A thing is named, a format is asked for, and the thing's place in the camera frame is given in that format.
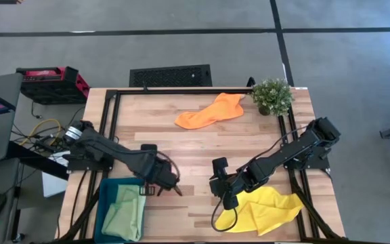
plant pot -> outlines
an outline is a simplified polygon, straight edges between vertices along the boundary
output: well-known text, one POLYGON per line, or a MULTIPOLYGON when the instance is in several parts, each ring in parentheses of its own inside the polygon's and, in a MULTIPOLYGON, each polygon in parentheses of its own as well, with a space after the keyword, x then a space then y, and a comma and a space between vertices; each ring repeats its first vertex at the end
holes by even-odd
POLYGON ((260 115, 263 115, 263 116, 268 116, 270 115, 270 111, 269 110, 266 110, 264 108, 258 108, 258 112, 260 112, 260 115))

green cloth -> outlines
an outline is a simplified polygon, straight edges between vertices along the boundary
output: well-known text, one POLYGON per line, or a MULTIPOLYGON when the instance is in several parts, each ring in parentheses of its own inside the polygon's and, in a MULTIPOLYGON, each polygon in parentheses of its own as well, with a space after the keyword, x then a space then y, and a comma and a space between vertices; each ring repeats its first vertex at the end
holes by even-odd
POLYGON ((139 195, 139 186, 119 185, 115 203, 110 205, 106 214, 102 234, 140 240, 145 204, 146 196, 139 195))

orange cloth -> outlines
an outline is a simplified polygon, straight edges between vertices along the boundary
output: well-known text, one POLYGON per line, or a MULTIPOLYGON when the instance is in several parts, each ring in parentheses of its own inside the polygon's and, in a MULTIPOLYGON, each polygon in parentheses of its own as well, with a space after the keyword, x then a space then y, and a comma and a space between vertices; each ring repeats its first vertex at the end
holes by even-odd
POLYGON ((211 125, 216 121, 232 119, 243 115, 243 108, 239 105, 242 94, 219 94, 212 105, 200 112, 184 112, 180 114, 175 124, 185 129, 198 129, 211 125))

gray carpet floor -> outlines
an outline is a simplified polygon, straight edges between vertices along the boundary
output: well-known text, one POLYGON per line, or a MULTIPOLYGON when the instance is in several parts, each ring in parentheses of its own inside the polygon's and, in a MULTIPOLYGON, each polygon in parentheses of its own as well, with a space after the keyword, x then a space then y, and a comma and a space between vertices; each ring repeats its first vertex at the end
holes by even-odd
MULTIPOLYGON (((277 0, 282 28, 390 27, 390 1, 277 0)), ((26 0, 0 5, 0 32, 172 28, 274 28, 267 0, 26 0)), ((284 34, 296 86, 308 87, 316 115, 343 134, 329 159, 350 239, 390 243, 390 33, 284 34)), ((210 64, 214 86, 249 76, 284 77, 276 34, 0 37, 0 75, 18 67, 73 66, 93 87, 126 87, 134 68, 210 64)), ((80 106, 35 106, 64 125, 80 106)), ((20 97, 15 124, 39 121, 20 97)), ((41 174, 24 183, 25 243, 53 238, 63 195, 44 199, 41 174), (40 225, 31 219, 40 219, 40 225)))

desk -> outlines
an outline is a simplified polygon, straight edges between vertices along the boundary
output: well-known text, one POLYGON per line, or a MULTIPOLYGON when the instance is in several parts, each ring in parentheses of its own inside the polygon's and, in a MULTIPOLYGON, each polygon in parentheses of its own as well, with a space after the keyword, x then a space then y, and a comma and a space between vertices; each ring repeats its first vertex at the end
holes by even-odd
MULTIPOLYGON (((139 90, 138 88, 122 89, 139 90)), ((314 119, 309 92, 307 89, 294 88, 292 92, 295 98, 292 109, 297 127, 307 125, 314 119)), ((106 89, 91 89, 85 108, 83 119, 91 121, 97 130, 102 118, 105 95, 106 89)), ((141 241, 299 241, 296 220, 262 237, 258 237, 256 232, 219 233, 211 228, 211 214, 219 200, 211 194, 209 188, 209 178, 213 173, 211 161, 218 157, 227 157, 230 165, 227 171, 233 172, 281 136, 278 118, 261 116, 250 96, 240 102, 244 109, 244 115, 241 117, 190 131, 174 124, 177 115, 184 111, 203 109, 210 105, 216 96, 217 94, 121 96, 115 130, 120 143, 130 149, 139 149, 141 144, 157 144, 158 149, 168 154, 181 171, 179 187, 183 192, 182 197, 175 192, 164 191, 160 197, 147 198, 144 237, 141 241)), ((113 106, 114 99, 111 99, 105 136, 110 131, 113 106)), ((290 131, 289 123, 286 123, 286 127, 287 131, 290 131)), ((75 172, 69 177, 60 214, 62 233, 66 233, 69 229, 74 196, 82 174, 83 172, 75 172)), ((326 223, 338 235, 344 236, 330 179, 317 169, 307 170, 307 174, 313 205, 326 223)), ((124 164, 116 161, 109 177, 127 176, 132 176, 131 172, 124 164)), ((99 185, 100 178, 97 177, 96 187, 99 185)), ((88 179, 89 173, 81 185, 74 220, 85 205, 88 179)), ((282 194, 291 193, 288 173, 282 167, 276 170, 267 185, 275 187, 282 194)), ((310 225, 305 210, 303 210, 303 217, 307 236, 310 237, 310 225)), ((95 209, 89 218, 87 238, 92 237, 94 220, 95 209)))

